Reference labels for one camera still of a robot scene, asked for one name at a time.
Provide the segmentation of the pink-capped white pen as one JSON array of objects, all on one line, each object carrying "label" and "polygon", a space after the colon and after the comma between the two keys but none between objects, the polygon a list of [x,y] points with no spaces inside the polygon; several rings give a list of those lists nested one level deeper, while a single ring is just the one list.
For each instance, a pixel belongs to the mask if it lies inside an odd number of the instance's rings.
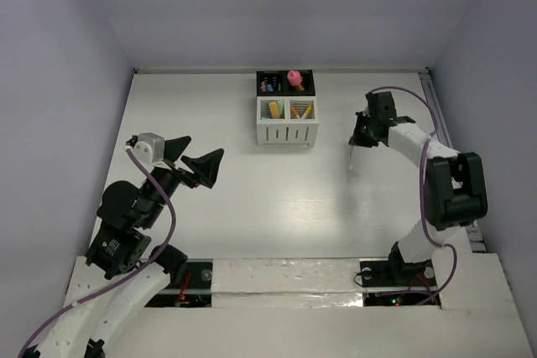
[{"label": "pink-capped white pen", "polygon": [[351,176],[354,172],[353,171],[353,151],[354,151],[354,146],[350,145],[349,146],[348,173]]}]

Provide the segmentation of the yellow-capped white pen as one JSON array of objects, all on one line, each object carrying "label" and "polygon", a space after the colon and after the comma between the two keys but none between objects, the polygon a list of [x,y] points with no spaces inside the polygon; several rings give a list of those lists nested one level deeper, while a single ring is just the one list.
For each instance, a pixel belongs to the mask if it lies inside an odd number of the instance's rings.
[{"label": "yellow-capped white pen", "polygon": [[301,120],[307,119],[308,116],[312,113],[312,111],[313,111],[313,106],[312,105],[307,106],[304,113],[301,115],[300,119]]}]

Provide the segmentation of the orange-capped white pen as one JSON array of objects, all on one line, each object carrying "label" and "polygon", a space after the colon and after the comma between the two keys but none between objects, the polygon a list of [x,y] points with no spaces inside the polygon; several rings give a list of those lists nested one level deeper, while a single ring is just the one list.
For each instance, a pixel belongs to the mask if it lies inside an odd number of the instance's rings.
[{"label": "orange-capped white pen", "polygon": [[293,117],[294,119],[297,119],[297,120],[300,120],[300,119],[301,119],[301,115],[300,115],[300,113],[298,112],[298,110],[297,110],[294,106],[292,106],[292,107],[290,108],[290,113],[292,114],[292,117]]}]

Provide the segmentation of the long green highlighter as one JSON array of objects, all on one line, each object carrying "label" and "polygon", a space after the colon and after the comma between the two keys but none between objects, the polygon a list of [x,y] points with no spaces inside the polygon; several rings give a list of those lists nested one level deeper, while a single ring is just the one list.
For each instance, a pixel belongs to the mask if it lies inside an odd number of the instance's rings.
[{"label": "long green highlighter", "polygon": [[284,100],[278,100],[276,101],[276,104],[278,107],[279,117],[284,118]]}]

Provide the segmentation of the pink glue stick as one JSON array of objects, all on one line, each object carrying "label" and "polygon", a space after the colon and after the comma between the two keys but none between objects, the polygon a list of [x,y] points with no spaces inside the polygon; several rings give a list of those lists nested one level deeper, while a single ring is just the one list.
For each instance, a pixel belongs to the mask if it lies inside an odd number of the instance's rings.
[{"label": "pink glue stick", "polygon": [[303,91],[305,88],[302,84],[303,78],[299,71],[289,70],[287,73],[287,80],[289,84],[294,87],[297,91]]}]

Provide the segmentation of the orange pink pastel highlighter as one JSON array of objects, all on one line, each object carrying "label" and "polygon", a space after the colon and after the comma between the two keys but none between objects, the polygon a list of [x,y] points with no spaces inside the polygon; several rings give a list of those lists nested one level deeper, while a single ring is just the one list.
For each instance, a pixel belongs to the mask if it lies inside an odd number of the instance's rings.
[{"label": "orange pink pastel highlighter", "polygon": [[280,119],[276,101],[271,101],[268,104],[268,108],[269,108],[269,113],[272,119]]}]

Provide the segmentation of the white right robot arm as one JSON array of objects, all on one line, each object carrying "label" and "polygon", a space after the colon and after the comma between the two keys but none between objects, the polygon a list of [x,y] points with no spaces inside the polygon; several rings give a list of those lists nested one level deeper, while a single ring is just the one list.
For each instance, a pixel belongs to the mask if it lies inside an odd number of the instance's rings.
[{"label": "white right robot arm", "polygon": [[367,107],[356,113],[349,146],[374,148],[384,145],[413,163],[419,170],[420,218],[410,233],[395,242],[386,268],[372,274],[405,284],[448,246],[463,226],[483,218],[488,211],[482,159],[477,153],[461,153],[440,143],[437,124],[424,132],[416,121],[397,113],[391,91],[383,86],[366,94]]}]

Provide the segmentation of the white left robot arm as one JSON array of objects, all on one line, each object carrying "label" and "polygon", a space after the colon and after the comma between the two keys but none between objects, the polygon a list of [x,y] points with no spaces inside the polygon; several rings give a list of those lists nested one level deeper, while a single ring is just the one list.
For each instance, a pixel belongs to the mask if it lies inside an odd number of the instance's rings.
[{"label": "white left robot arm", "polygon": [[123,146],[144,175],[120,180],[102,194],[98,231],[65,306],[22,346],[21,357],[107,357],[126,325],[159,291],[181,284],[188,257],[170,241],[177,225],[171,197],[184,185],[212,188],[224,151],[185,156],[189,136],[166,140],[144,132]]}]

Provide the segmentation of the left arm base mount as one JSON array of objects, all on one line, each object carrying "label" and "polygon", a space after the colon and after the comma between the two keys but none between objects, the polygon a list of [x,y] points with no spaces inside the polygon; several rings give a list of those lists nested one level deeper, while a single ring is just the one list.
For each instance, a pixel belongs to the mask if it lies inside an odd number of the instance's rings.
[{"label": "left arm base mount", "polygon": [[187,262],[183,279],[153,296],[146,308],[210,308],[212,306],[212,260]]}]

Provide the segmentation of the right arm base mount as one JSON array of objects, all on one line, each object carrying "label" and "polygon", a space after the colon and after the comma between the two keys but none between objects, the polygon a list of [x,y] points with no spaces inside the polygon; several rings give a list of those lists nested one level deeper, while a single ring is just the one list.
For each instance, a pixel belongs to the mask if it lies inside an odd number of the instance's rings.
[{"label": "right arm base mount", "polygon": [[397,274],[388,260],[360,261],[352,281],[362,290],[365,307],[414,306],[437,290],[431,260]]}]

